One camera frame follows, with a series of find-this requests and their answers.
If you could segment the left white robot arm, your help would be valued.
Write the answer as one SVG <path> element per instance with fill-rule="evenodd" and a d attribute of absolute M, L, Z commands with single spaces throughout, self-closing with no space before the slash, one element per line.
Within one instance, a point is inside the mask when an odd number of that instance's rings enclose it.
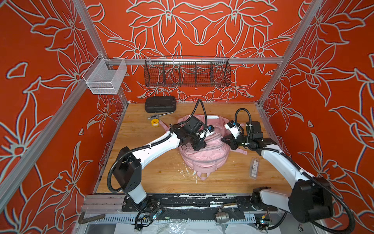
<path fill-rule="evenodd" d="M 183 145 L 190 144 L 194 151 L 200 151 L 206 147 L 208 132 L 206 109 L 199 99 L 187 120 L 171 124 L 161 137 L 144 146 L 120 150 L 107 175 L 109 191 L 123 192 L 140 204 L 148 196 L 142 186 L 142 170 L 159 156 Z"/>

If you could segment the pink student backpack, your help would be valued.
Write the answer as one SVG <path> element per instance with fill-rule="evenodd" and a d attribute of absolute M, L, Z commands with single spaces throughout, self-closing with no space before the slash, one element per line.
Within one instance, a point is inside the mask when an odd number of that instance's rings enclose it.
<path fill-rule="evenodd" d="M 214 127 L 214 133 L 205 138 L 206 147 L 199 151 L 195 151 L 191 144 L 178 148 L 185 164 L 193 169 L 201 180 L 206 180 L 211 173 L 222 167 L 229 153 L 233 151 L 228 144 L 221 141 L 222 137 L 230 134 L 225 128 L 228 122 L 224 117 L 208 115 L 207 123 Z"/>

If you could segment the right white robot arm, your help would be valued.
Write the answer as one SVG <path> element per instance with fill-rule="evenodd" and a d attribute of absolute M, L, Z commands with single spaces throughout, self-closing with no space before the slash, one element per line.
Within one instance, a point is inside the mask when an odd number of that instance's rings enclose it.
<path fill-rule="evenodd" d="M 273 206 L 283 210 L 286 215 L 291 214 L 299 223 L 311 223 L 331 234 L 353 232 L 355 217 L 343 199 L 333 192 L 330 183 L 324 177 L 315 177 L 300 167 L 271 138 L 264 138 L 260 123 L 252 120 L 247 109 L 239 108 L 234 120 L 228 122 L 225 128 L 230 134 L 223 137 L 222 142 L 233 150 L 242 146 L 256 152 L 278 170 L 292 189 L 289 195 L 266 186 L 254 189 L 251 195 L 254 209 L 262 210 Z M 334 201 L 342 206 L 348 216 L 348 225 L 341 230 L 318 223 L 319 220 L 333 217 Z"/>

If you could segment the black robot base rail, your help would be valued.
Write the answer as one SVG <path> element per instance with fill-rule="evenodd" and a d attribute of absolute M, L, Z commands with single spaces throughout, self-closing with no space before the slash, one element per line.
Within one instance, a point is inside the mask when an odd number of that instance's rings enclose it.
<path fill-rule="evenodd" d="M 213 220 L 217 212 L 226 212 L 230 219 L 245 219 L 245 214 L 277 213 L 273 206 L 256 208 L 252 204 L 251 194 L 147 194 L 146 198 L 136 204 L 131 198 L 124 200 L 122 211 L 146 211 L 162 213 L 156 220 L 191 219 Z"/>

